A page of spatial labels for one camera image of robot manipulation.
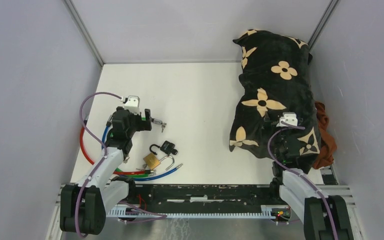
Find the brass padlock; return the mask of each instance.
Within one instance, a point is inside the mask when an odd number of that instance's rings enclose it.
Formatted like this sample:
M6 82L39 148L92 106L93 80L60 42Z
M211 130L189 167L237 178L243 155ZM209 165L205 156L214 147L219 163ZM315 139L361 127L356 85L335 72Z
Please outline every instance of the brass padlock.
M157 156L155 156L155 154L153 154L152 152L150 154L148 154L146 157L144 157L143 160L145 161L146 165L148 165L149 169L151 169L151 170L158 167L158 165L160 165L160 163L161 163L160 160L157 158Z
M168 166L165 170L168 171L171 167L173 167L173 165L175 164L175 158L172 157L172 156L165 156L163 157L161 160L159 160L157 158L157 156L155 156L155 154L153 154L152 152L150 154L148 154L146 157L143 158L143 160L145 161L146 165L148 165L149 169L151 170L154 170L156 167L158 167L161 162L164 160L164 159L167 159L167 158L171 158L173 160L173 162L171 163L170 166Z

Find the white table surface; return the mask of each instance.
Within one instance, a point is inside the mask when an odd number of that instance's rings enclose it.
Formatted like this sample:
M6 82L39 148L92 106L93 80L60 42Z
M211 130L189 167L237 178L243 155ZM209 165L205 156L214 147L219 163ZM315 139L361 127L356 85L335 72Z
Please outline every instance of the white table surface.
M136 132L130 159L119 168L135 171L144 164L151 144L168 140L179 151L174 156L175 166L183 166L168 176L141 183L269 184L273 178L271 159L258 159L238 147L229 151L236 104L244 93L238 80L241 72L241 64L236 62L104 65L97 92L139 96L142 112L150 109L153 118L167 122L163 133L155 124L152 131ZM87 127L99 138L117 106L120 102L115 97L95 96ZM99 160L100 144L87 132L84 145L91 158ZM164 156L163 152L157 153L160 158ZM164 160L157 173L163 173L170 163L171 159ZM77 182L90 167L79 150L71 182ZM323 184L319 170L311 169L308 177Z

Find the beige flower pattern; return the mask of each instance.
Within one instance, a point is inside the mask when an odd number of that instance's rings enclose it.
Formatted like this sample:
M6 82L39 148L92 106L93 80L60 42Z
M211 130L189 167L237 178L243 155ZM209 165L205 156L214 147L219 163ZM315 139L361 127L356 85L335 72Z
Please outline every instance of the beige flower pattern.
M249 49L248 51L245 49L245 47L242 47L242 69L245 68L245 66L248 63L248 57L257 49L257 47L253 47Z
M280 61L279 65L272 66L271 71L275 74L280 74L280 77L284 80L291 80L292 76L297 76L297 70L293 67L289 67L287 61Z
M255 29L249 29L249 30L246 31L244 34L242 34L242 36L245 35L245 34L248 34L248 36L249 36L249 35L251 35L251 34L255 34L256 32L257 32L257 30L255 30Z
M261 117L264 117L266 115L266 112L268 111L268 109L271 109L271 110L286 109L286 107L282 103L275 100L270 100L269 97L267 96L266 91L262 88L258 89L257 99L243 101L242 104L248 107L256 107Z
M299 39L297 40L296 38L293 38L293 37L290 37L290 36L285 36L285 35L282 35L282 36L287 37L289 39L292 39L298 45L299 49L301 49L301 47L304 46L304 45L308 46L308 44L306 42L303 42L303 41L301 41Z
M255 145L258 147L258 143L253 140L247 140L247 133L245 132L245 128L243 126L240 126L236 130L236 140L230 140L229 145L230 146L236 146L241 147L242 144L245 145Z
M305 143L305 147L302 147L299 150L299 155L305 155L305 154L319 154L320 149L319 149L319 144L317 142L316 134L314 132L314 127L311 129L311 131L300 138L297 138L299 141Z

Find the padlock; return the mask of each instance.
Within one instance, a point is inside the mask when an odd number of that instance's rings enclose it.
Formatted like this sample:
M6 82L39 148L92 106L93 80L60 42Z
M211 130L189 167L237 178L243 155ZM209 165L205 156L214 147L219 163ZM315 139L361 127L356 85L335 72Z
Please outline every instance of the padlock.
M165 156L163 157L161 160L159 160L157 158L157 156L155 156L155 154L153 154L152 152L150 154L148 154L146 157L143 158L143 160L145 161L146 165L148 165L149 169L151 170L154 170L156 167L158 167L161 162L164 160L164 159L167 159L167 158L171 158L173 160L173 162L171 163L170 166L168 166L165 170L168 171L171 167L173 167L173 165L175 164L175 159L174 157L172 156Z
M162 146L159 148L161 151L163 151L165 154L170 155L176 155L179 151L175 149L175 144L169 141L164 141Z

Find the black pillow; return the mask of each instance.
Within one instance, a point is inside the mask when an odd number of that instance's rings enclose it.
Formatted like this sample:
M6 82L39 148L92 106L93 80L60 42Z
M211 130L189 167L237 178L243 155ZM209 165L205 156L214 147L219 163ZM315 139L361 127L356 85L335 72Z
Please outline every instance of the black pillow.
M271 151L283 163L308 173L321 144L308 81L308 45L290 36L254 29L233 42L242 47L239 82L245 94L236 106L230 151L240 147L257 158L270 158L267 142L280 129L276 127L279 118L294 112L305 130L282 131L274 138Z

